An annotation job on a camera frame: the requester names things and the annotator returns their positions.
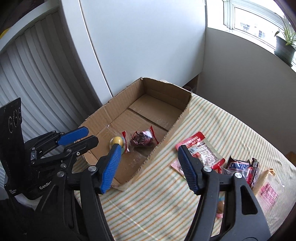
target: metal screw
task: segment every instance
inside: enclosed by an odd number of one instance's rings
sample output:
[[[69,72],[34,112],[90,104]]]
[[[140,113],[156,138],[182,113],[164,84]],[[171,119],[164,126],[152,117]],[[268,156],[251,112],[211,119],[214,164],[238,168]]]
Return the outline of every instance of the metal screw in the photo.
[[[234,175],[235,175],[237,178],[242,178],[242,174],[240,174],[239,172],[236,172]]]
[[[204,171],[205,171],[205,172],[211,172],[212,169],[211,169],[210,167],[204,167]]]
[[[94,172],[96,170],[96,166],[89,166],[88,170],[90,172]]]
[[[59,172],[57,173],[57,176],[58,176],[58,177],[62,177],[63,175],[65,175],[65,173],[64,173],[63,171],[59,171]]]

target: spider plant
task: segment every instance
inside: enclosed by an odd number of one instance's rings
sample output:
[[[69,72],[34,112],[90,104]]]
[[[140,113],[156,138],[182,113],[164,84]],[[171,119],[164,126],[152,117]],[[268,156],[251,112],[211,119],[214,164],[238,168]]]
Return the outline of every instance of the spider plant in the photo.
[[[295,42],[296,42],[296,32],[294,31],[293,27],[291,26],[291,24],[289,23],[288,19],[286,17],[282,18],[282,21],[284,23],[284,37],[286,40],[286,46],[288,45],[292,45],[293,47],[295,46]],[[276,36],[279,32],[282,32],[282,30],[278,30],[274,36]]]

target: yellow object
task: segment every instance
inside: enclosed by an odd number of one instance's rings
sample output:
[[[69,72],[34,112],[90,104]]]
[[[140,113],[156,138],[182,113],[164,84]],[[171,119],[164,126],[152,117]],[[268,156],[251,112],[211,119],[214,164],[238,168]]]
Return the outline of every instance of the yellow object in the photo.
[[[119,144],[121,146],[121,148],[123,147],[123,140],[121,137],[114,137],[112,140],[111,140],[111,146],[113,146],[114,144]]]
[[[2,37],[4,36],[4,34],[6,34],[6,32],[7,32],[9,29],[10,29],[10,28],[5,29],[5,30],[2,32],[2,34],[0,35],[0,38],[2,38]]]

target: plant pot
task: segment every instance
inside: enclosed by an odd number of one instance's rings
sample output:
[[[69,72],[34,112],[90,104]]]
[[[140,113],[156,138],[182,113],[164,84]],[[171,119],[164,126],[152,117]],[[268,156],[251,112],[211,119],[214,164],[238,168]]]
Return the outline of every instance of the plant pot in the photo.
[[[295,53],[295,49],[292,45],[286,45],[286,41],[276,36],[276,50],[274,54],[278,56],[282,61],[284,61],[287,65],[292,67],[292,59]]]

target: table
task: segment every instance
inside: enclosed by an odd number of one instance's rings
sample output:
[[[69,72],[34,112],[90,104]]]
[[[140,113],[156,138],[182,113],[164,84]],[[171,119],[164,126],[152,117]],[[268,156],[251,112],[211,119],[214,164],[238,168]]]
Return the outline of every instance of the table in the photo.
[[[261,171],[274,168],[285,185],[278,202],[266,216],[273,234],[296,202],[296,168],[282,153],[246,124],[209,101],[192,94],[189,114],[160,151],[150,168],[126,191],[115,189],[100,195],[103,210],[115,240],[184,240],[199,197],[186,180],[170,167],[177,158],[175,144],[201,131],[228,160],[255,157]],[[80,203],[80,193],[75,191]],[[216,220],[212,235],[219,233]]]

